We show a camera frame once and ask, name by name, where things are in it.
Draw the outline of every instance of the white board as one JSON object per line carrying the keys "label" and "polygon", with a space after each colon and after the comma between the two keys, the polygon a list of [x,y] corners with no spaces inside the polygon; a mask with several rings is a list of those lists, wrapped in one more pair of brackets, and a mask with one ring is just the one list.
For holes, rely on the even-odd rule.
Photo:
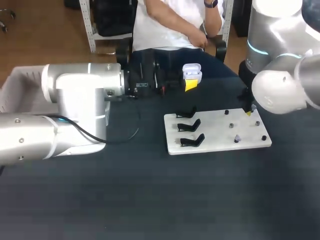
{"label": "white board", "polygon": [[[196,154],[271,146],[272,141],[257,109],[251,116],[241,108],[228,110],[228,115],[225,114],[225,110],[196,112],[193,118],[176,118],[176,114],[165,115],[164,125],[169,154]],[[178,124],[193,125],[197,119],[201,120],[201,124],[195,132],[178,131]],[[200,146],[181,146],[181,138],[196,140],[200,134],[205,136]],[[241,138],[238,143],[235,143],[236,135]]]}

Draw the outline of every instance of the dark blue table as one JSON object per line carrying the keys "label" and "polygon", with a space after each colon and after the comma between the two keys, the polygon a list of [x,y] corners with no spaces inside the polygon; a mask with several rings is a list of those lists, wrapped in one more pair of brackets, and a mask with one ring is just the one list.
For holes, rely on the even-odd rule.
{"label": "dark blue table", "polygon": [[[170,156],[164,114],[239,108],[238,78],[137,101],[141,128],[102,152],[5,168],[4,240],[318,240],[320,111],[258,107],[269,148]],[[134,132],[129,103],[111,106],[109,139]]]}

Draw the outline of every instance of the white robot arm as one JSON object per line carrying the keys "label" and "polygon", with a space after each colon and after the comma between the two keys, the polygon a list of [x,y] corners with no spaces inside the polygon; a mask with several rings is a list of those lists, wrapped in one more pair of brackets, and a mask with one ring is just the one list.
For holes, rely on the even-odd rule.
{"label": "white robot arm", "polygon": [[[2,113],[0,165],[95,153],[106,145],[106,101],[125,93],[119,64],[46,65],[41,77],[54,115]],[[79,128],[87,131],[92,137]]]}
{"label": "white robot arm", "polygon": [[267,111],[320,109],[320,1],[253,0],[245,60]]}

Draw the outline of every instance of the metal shelf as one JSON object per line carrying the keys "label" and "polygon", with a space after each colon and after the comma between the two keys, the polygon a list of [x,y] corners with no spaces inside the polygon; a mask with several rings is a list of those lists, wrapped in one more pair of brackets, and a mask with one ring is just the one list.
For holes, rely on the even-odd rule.
{"label": "metal shelf", "polygon": [[[118,35],[118,36],[100,36],[97,33],[97,31],[95,30],[95,28],[92,26],[92,23],[91,23],[89,1],[90,0],[79,0],[80,6],[81,6],[83,22],[84,22],[84,26],[85,26],[85,31],[86,31],[86,35],[88,38],[90,50],[92,53],[96,52],[96,41],[98,41],[98,40],[120,40],[120,39],[126,39],[126,38],[132,37],[131,33]],[[234,0],[225,0],[225,1],[226,1],[226,4],[225,4],[224,26],[218,35],[222,35],[222,39],[228,45]]]}

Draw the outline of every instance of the black cable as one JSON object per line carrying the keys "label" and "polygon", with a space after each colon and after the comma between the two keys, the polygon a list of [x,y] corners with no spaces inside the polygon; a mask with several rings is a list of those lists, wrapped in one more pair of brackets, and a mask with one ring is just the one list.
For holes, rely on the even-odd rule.
{"label": "black cable", "polygon": [[84,130],[82,127],[80,127],[76,122],[72,121],[71,119],[65,117],[65,116],[62,116],[62,115],[57,115],[57,114],[49,114],[49,115],[46,115],[46,117],[48,118],[52,118],[52,119],[62,119],[68,123],[70,123],[71,125],[73,125],[75,128],[77,128],[78,130],[80,130],[81,132],[83,132],[84,134],[86,134],[87,136],[89,136],[90,138],[98,141],[98,142],[101,142],[101,143],[104,143],[104,144],[123,144],[123,143],[127,143],[129,142],[131,139],[134,138],[134,136],[137,135],[137,133],[139,132],[139,129],[140,129],[140,121],[141,121],[141,113],[140,113],[140,110],[137,106],[137,104],[134,104],[135,108],[136,108],[136,113],[138,115],[138,123],[137,123],[137,128],[134,132],[134,134],[132,134],[129,138],[127,139],[124,139],[124,140],[119,140],[119,141],[108,141],[108,140],[103,140],[99,137],[96,137],[94,135],[92,135],[91,133],[87,132],[86,130]]}

